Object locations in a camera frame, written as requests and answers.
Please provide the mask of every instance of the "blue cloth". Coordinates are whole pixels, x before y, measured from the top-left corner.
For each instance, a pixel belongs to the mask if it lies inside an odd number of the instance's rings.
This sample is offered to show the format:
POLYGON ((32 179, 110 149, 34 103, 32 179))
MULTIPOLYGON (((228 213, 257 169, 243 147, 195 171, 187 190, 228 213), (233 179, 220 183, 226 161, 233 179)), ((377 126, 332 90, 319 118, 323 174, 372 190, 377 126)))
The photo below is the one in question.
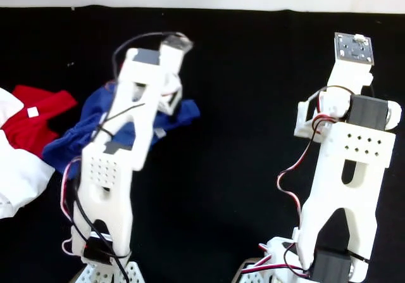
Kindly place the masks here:
MULTIPOLYGON (((111 106, 114 95, 114 85, 108 88, 101 87, 90 95, 84 103, 80 121, 71 129, 67 130, 63 137, 50 142, 42 151, 42 159, 53 166, 58 172, 63 173, 67 164, 76 156, 80 156, 82 149, 90 142, 92 132, 100 122, 101 115, 107 112, 111 106)), ((158 112, 153 127, 162 128, 166 132, 181 125, 188 125, 200 116, 199 109, 193 100, 184 100, 174 117, 158 112)), ((133 123, 125 124, 112 138, 126 146, 132 146, 135 139, 133 123)), ((156 144, 159 138, 153 135, 151 145, 156 144)), ((77 171, 72 167, 69 176, 72 177, 77 171)))

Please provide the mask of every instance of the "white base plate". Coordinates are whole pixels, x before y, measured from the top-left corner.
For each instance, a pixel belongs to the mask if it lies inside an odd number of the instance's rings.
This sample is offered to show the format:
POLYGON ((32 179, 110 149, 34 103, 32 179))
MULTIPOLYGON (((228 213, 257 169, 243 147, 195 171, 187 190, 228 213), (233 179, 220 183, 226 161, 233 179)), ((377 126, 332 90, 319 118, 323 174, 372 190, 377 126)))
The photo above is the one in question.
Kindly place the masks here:
MULTIPOLYGON (((131 283, 145 283, 136 262, 128 262, 125 270, 131 283)), ((113 274, 111 272, 105 272, 101 268, 87 265, 75 283, 111 283, 112 278, 113 274)), ((118 283, 126 283, 122 274, 120 274, 118 283)))

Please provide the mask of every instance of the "hole pattern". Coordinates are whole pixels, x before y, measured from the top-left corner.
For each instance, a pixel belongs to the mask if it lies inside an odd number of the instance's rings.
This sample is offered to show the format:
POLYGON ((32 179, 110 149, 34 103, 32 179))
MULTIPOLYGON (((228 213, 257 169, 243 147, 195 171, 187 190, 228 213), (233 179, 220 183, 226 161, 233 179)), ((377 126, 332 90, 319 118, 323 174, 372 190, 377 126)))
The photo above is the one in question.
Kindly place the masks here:
MULTIPOLYGON (((352 137, 352 134, 351 134, 351 133, 348 133, 348 134, 347 134, 347 137, 348 137, 348 138, 351 138, 351 137, 352 137)), ((357 135, 356 138, 357 138, 359 141, 362 140, 361 135, 357 135)), ((367 142, 370 143, 370 144, 371 144, 371 142, 373 142, 373 139, 372 139, 371 137, 368 137, 366 140, 367 140, 367 142)), ((376 141, 376 143, 380 145, 380 144, 382 143, 382 141, 379 139, 379 140, 376 141)), ((370 147, 367 146, 367 149, 364 150, 364 153, 365 153, 365 154, 369 154, 371 147, 373 147, 373 146, 370 146, 370 147)), ((348 151, 348 150, 350 150, 350 149, 353 149, 353 147, 350 147, 350 145, 346 145, 346 146, 344 147, 344 149, 348 151)), ((355 151, 355 152, 359 152, 359 151, 360 151, 359 147, 354 146, 354 151, 355 151)), ((378 151, 374 151, 374 155, 375 155, 375 156, 379 156, 380 153, 379 153, 378 151)))
POLYGON ((102 186, 115 185, 117 178, 117 162, 111 160, 103 160, 101 158, 91 158, 90 163, 90 179, 95 180, 102 186))

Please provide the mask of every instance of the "red wire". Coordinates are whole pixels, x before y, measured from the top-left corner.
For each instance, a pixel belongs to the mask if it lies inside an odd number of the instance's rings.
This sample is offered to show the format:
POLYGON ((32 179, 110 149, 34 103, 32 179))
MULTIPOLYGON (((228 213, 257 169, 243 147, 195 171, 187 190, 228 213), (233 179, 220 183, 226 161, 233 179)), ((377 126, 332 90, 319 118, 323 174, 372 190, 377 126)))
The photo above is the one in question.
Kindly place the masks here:
MULTIPOLYGON (((302 268, 298 267, 298 266, 293 266, 293 265, 289 265, 289 266, 293 269, 302 270, 302 268)), ((251 272, 260 272, 262 270, 278 269, 278 268, 288 268, 288 265, 287 264, 260 265, 260 266, 251 267, 251 268, 244 268, 240 271, 240 273, 249 274, 251 272)))

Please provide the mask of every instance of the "white plastic part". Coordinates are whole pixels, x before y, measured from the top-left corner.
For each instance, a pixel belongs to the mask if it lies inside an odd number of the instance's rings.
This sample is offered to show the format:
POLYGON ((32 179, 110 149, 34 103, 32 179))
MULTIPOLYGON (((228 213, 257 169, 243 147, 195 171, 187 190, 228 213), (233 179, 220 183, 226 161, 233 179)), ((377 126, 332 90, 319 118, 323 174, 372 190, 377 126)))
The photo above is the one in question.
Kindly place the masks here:
MULTIPOLYGON (((294 241, 291 239, 285 239, 283 237, 274 237, 267 242, 267 252, 266 255, 271 255, 271 259, 268 260, 264 265, 267 264, 284 264, 284 253, 286 246, 290 245, 294 241)), ((300 267, 298 256, 291 251, 286 255, 286 260, 289 265, 300 267)), ((240 276, 238 283, 314 283, 315 281, 298 277, 291 272, 288 268, 276 268, 269 270, 262 270, 260 272, 253 272, 249 274, 244 274, 240 276)))
MULTIPOLYGON (((131 283, 145 283, 145 280, 139 270, 136 262, 129 262, 125 271, 131 283)), ((118 277, 117 283, 125 283, 121 273, 115 273, 114 277, 118 277)), ((87 265, 75 283, 111 283, 113 279, 113 272, 106 271, 103 267, 94 267, 87 265)))
MULTIPOLYGON (((95 133, 93 141, 82 151, 78 197, 92 223, 96 220, 105 223, 109 232, 106 238, 112 240, 115 254, 125 256, 120 259, 122 265, 127 264, 130 254, 132 171, 140 171, 144 166, 153 137, 153 121, 158 104, 165 98, 162 92, 168 85, 166 81, 176 81, 176 87, 180 84, 177 73, 182 62, 180 55, 184 54, 171 49, 174 48, 162 44, 159 52, 155 53, 150 50, 128 50, 118 77, 113 104, 106 119, 101 121, 103 129, 95 133), (134 123, 136 133, 131 150, 117 148, 116 151, 106 151, 110 134, 116 134, 127 122, 134 123)), ((174 109, 178 101, 171 101, 170 107, 174 109)), ((93 235, 79 212, 77 202, 73 207, 73 220, 86 239, 93 235)), ((75 227, 72 227, 71 232, 72 252, 81 256, 84 263, 97 265, 104 272, 118 271, 113 258, 109 259, 110 265, 85 258, 85 241, 75 227)))
POLYGON ((398 126, 401 121, 402 109, 398 103, 395 101, 388 101, 388 115, 387 124, 385 125, 386 130, 391 130, 398 126))
POLYGON ((268 280, 265 281, 261 272, 253 272, 251 274, 244 274, 240 277, 238 283, 268 283, 268 280))
MULTIPOLYGON (((370 259, 377 229, 378 195, 395 138, 395 134, 348 123, 330 127, 321 144, 311 194, 302 207, 297 252, 304 269, 313 261, 319 231, 338 208, 346 211, 348 250, 370 259), (345 160, 357 162, 353 179, 346 185, 341 178, 345 160)), ((368 264, 355 258, 352 262, 351 282, 362 282, 368 264)))
MULTIPOLYGON (((118 256, 130 252, 132 209, 130 188, 132 181, 131 151, 119 149, 115 154, 103 153, 105 146, 90 143, 82 151, 82 176, 78 196, 90 221, 102 220, 113 240, 118 256)), ((90 236, 90 226, 74 206, 74 221, 83 235, 90 236)), ((82 257, 84 263, 92 263, 83 257, 85 241, 72 226, 72 252, 82 257)), ((123 265, 128 258, 120 259, 123 265)), ((116 267, 110 258, 112 267, 116 267)))
MULTIPOLYGON (((360 94, 363 86, 369 86, 373 81, 373 75, 370 73, 373 62, 365 63, 361 60, 357 62, 342 60, 338 55, 339 46, 337 45, 337 38, 338 37, 335 36, 334 40, 335 64, 327 82, 328 88, 325 92, 320 93, 320 110, 323 114, 334 118, 341 118, 347 113, 350 107, 351 93, 340 87, 347 88, 354 94, 360 94)), ((369 46, 367 37, 361 34, 354 35, 353 39, 365 42, 365 44, 369 46)), ((307 121, 306 117, 308 114, 309 102, 312 99, 317 98, 317 95, 318 93, 316 92, 306 101, 298 103, 297 122, 294 130, 295 136, 311 138, 313 135, 312 119, 307 121)), ((322 140, 322 135, 315 135, 315 142, 321 142, 322 140)))

